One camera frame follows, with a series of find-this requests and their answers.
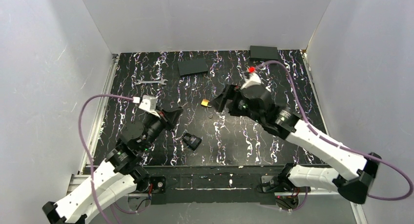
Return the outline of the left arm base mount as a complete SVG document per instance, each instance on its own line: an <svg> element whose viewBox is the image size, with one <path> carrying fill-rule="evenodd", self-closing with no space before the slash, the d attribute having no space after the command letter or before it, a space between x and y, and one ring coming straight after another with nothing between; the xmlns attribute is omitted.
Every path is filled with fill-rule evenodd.
<svg viewBox="0 0 414 224"><path fill-rule="evenodd" d="M166 177L150 177L146 186L128 194L128 208L133 214L141 213L150 207L155 195L164 194L165 191Z"/></svg>

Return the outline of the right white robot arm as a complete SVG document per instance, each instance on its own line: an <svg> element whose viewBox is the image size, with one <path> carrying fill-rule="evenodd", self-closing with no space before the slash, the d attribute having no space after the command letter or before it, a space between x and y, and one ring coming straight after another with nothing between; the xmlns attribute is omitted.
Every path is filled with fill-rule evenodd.
<svg viewBox="0 0 414 224"><path fill-rule="evenodd" d="M306 123L298 113L275 104L262 85L244 89L227 85L210 104L218 112L227 107L232 116L252 119L266 132L302 147L328 164L309 167L288 163L278 175L277 185L322 188L336 191L350 202L365 203L379 167L370 156L379 158L378 155L361 156L341 149L339 143Z"/></svg>

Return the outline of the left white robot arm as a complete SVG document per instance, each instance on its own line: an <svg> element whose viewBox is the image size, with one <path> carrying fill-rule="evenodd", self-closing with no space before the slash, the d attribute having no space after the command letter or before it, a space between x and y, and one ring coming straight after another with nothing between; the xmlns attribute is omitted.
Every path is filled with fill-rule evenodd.
<svg viewBox="0 0 414 224"><path fill-rule="evenodd" d="M71 193L57 202L47 202L42 210L51 224L88 224L120 197L151 188L150 175L143 168L143 154L164 131L172 131L183 108L147 113L144 121L124 127L115 147Z"/></svg>

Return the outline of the black padlock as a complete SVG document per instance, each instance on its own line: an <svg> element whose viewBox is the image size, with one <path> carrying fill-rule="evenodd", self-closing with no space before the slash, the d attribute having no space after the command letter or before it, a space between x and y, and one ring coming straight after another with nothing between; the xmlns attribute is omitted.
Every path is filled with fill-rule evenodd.
<svg viewBox="0 0 414 224"><path fill-rule="evenodd" d="M202 142L201 138L189 133L184 133L182 140L193 151L195 151Z"/></svg>

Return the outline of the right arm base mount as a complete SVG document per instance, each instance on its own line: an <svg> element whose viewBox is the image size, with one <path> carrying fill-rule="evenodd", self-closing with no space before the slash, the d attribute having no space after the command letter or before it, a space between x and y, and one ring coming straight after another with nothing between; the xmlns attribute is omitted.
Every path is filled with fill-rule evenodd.
<svg viewBox="0 0 414 224"><path fill-rule="evenodd" d="M268 174L260 177L256 190L260 194L273 195L278 209L288 213L302 208L311 192L309 186L296 187L287 180Z"/></svg>

